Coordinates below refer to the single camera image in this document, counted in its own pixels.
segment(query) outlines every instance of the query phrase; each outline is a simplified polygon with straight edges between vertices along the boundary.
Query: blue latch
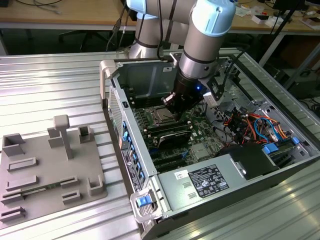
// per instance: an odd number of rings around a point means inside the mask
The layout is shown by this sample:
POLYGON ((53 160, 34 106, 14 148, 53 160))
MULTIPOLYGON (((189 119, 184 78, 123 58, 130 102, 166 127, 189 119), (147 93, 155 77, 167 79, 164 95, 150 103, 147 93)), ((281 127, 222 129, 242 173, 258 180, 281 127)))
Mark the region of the blue latch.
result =
POLYGON ((128 132, 125 131, 123 136, 122 136, 123 141, 126 141, 128 139, 128 132))
POLYGON ((278 151, 279 148, 274 143, 269 143, 264 145, 264 148, 262 149, 266 154, 273 153, 275 151, 278 151))
POLYGON ((136 200, 136 203, 138 204, 138 207, 141 208, 141 207, 152 204, 152 200, 151 200, 151 197, 147 195, 147 196, 142 196, 138 198, 136 200))
POLYGON ((292 138, 292 142, 293 142, 295 145, 297 145, 297 144, 300 143, 300 140, 299 140, 296 136, 294 136, 294 137, 292 138))

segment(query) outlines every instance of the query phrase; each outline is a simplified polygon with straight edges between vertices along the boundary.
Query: sticker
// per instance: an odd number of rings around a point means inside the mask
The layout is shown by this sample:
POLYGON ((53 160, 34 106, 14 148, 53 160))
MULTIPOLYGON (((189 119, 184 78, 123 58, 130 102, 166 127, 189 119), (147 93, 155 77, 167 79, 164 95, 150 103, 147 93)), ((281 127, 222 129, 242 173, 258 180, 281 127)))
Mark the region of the sticker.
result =
POLYGON ((122 150, 122 158, 124 163, 126 164, 126 170, 130 177, 131 184, 133 186, 134 192, 139 192, 142 189, 142 186, 139 182, 139 178, 137 176, 136 168, 132 164, 131 157, 128 150, 122 150))
POLYGON ((171 72, 172 71, 172 66, 164 67, 163 72, 171 72))
POLYGON ((188 175, 201 198, 206 198, 229 188, 215 164, 191 171, 188 175))
POLYGON ((188 177, 188 170, 177 171, 174 173, 177 180, 188 177))

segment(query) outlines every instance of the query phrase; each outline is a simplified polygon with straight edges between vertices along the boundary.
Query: desk leg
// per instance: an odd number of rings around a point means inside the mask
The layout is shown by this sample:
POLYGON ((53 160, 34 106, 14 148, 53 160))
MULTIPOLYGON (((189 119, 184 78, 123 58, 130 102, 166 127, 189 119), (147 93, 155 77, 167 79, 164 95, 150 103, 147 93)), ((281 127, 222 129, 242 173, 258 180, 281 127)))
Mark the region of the desk leg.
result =
POLYGON ((318 56, 320 53, 320 43, 315 47, 315 49, 306 57, 306 59, 301 63, 294 74, 283 84, 285 89, 290 88, 290 86, 296 81, 296 78, 308 67, 311 61, 318 56))
POLYGON ((0 35, 0 56, 6 56, 8 55, 6 47, 5 47, 5 42, 2 39, 2 36, 0 35))
POLYGON ((261 60, 259 61, 259 65, 261 67, 263 67, 266 62, 268 61, 268 59, 271 57, 271 55, 274 53, 274 51, 276 50, 276 48, 278 47, 278 45, 281 43, 282 39, 284 38, 284 34, 280 33, 275 40, 273 41, 273 43, 270 45, 270 47, 268 48, 268 50, 265 52, 265 54, 263 55, 263 57, 261 58, 261 60))

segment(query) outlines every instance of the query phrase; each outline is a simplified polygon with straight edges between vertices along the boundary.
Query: connector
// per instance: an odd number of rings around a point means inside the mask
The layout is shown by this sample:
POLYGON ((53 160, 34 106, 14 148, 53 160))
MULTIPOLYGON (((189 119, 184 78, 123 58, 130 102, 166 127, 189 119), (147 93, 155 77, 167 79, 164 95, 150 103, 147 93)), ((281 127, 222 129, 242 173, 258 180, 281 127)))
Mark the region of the connector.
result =
POLYGON ((135 153, 135 147, 133 145, 131 145, 130 147, 130 156, 132 157, 135 153))
POLYGON ((128 137, 129 137, 129 133, 128 133, 128 131, 125 131, 125 132, 123 133, 122 140, 123 140, 123 141, 127 141, 127 140, 128 140, 128 137))
POLYGON ((142 183, 145 181, 146 177, 143 171, 140 172, 139 179, 141 180, 142 183))
POLYGON ((134 164, 137 164, 138 160, 139 160, 139 159, 138 159, 137 154, 134 153, 134 154, 133 154, 133 163, 134 163, 134 164))
POLYGON ((137 164, 136 164, 136 172, 137 173, 139 173, 140 172, 140 170, 141 170, 141 164, 140 164, 140 162, 138 162, 137 164))
POLYGON ((119 18, 116 22, 115 22, 115 25, 113 26, 113 29, 112 29, 112 33, 116 34, 119 32, 120 30, 120 27, 121 27, 121 18, 119 18))

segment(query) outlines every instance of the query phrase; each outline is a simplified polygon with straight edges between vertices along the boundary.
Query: black cable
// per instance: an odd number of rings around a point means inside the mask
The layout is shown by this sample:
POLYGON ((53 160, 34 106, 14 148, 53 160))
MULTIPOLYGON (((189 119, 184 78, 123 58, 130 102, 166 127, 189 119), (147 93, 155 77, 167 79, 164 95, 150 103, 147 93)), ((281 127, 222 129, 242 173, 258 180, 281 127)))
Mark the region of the black cable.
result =
POLYGON ((222 86, 225 87, 229 73, 231 71, 231 69, 233 68, 234 64, 236 63, 236 61, 239 60, 239 58, 248 50, 248 48, 243 49, 241 53, 238 54, 238 56, 236 56, 236 58, 231 62, 230 66, 228 67, 225 75, 224 75, 224 79, 223 79, 223 83, 222 86))
POLYGON ((129 14, 130 14, 130 12, 131 12, 131 9, 129 9, 128 14, 127 14, 126 19, 125 19, 124 29, 123 29, 123 31, 122 31, 122 35, 121 35, 121 38, 120 38, 120 41, 119 41, 119 46, 118 46, 119 48, 120 48, 120 46, 121 46, 122 40, 123 40, 124 35, 125 35, 125 31, 126 31, 126 27, 127 27, 127 25, 128 25, 128 20, 129 20, 129 14))
POLYGON ((279 16, 280 16, 280 12, 278 13, 278 16, 276 16, 276 20, 275 20, 275 23, 274 23, 274 25, 273 25, 273 28, 272 28, 272 30, 271 30, 271 32, 270 32, 270 34, 272 34, 272 33, 273 33, 273 31, 274 31, 274 29, 275 29, 275 27, 276 27, 276 25, 277 25, 277 22, 278 22, 279 16))
POLYGON ((135 41, 134 43, 132 43, 131 45, 126 46, 126 47, 124 47, 124 48, 122 48, 122 49, 119 48, 119 49, 117 50, 117 52, 121 52, 121 51, 123 51, 123 50, 125 50, 125 49, 131 48, 133 45, 135 45, 135 44, 139 41, 139 39, 140 39, 140 34, 141 34, 141 31, 142 31, 142 25, 144 24, 144 20, 145 20, 145 14, 142 15, 141 24, 140 24, 140 28, 139 28, 139 32, 138 32, 138 37, 137 37, 136 41, 135 41))
POLYGON ((284 18, 283 22, 280 24, 280 26, 278 27, 278 29, 276 30, 275 34, 273 35, 273 39, 270 43, 271 44, 274 42, 274 40, 278 37, 278 35, 281 33, 282 29, 284 28, 284 26, 287 24, 287 22, 290 20, 291 16, 295 13, 295 10, 298 8, 298 6, 304 2, 305 0, 300 0, 297 2, 296 6, 294 8, 292 8, 290 10, 290 12, 287 14, 287 16, 284 18))
POLYGON ((109 38, 109 40, 108 40, 108 42, 106 44, 106 47, 105 47, 105 51, 106 52, 108 52, 108 48, 109 48, 109 45, 111 43, 111 40, 114 38, 115 34, 117 34, 119 32, 119 29, 121 27, 122 18, 124 16, 124 13, 125 13, 125 10, 126 10, 126 6, 127 6, 127 1, 124 1, 123 8, 122 8, 122 11, 120 13, 120 17, 118 18, 118 20, 113 25, 112 35, 111 35, 111 37, 109 38))
POLYGON ((159 27, 160 27, 160 42, 156 48, 156 56, 159 60, 163 60, 163 57, 160 56, 160 47, 162 45, 162 39, 164 38, 164 29, 162 25, 162 11, 161 11, 161 0, 158 0, 158 14, 159 14, 159 27))
POLYGON ((16 1, 18 3, 25 4, 25 5, 28 5, 28 6, 47 6, 47 5, 59 3, 59 2, 61 2, 63 0, 53 1, 53 2, 50 2, 50 3, 42 3, 42 4, 30 4, 30 3, 26 3, 26 2, 23 2, 23 1, 20 1, 20 0, 16 0, 16 1))
POLYGON ((58 15, 61 14, 60 11, 54 9, 56 7, 55 5, 47 5, 47 7, 51 7, 51 8, 46 8, 46 6, 42 6, 42 4, 43 4, 42 2, 39 2, 37 0, 33 0, 33 3, 39 9, 50 11, 50 12, 53 12, 53 13, 58 14, 58 15))

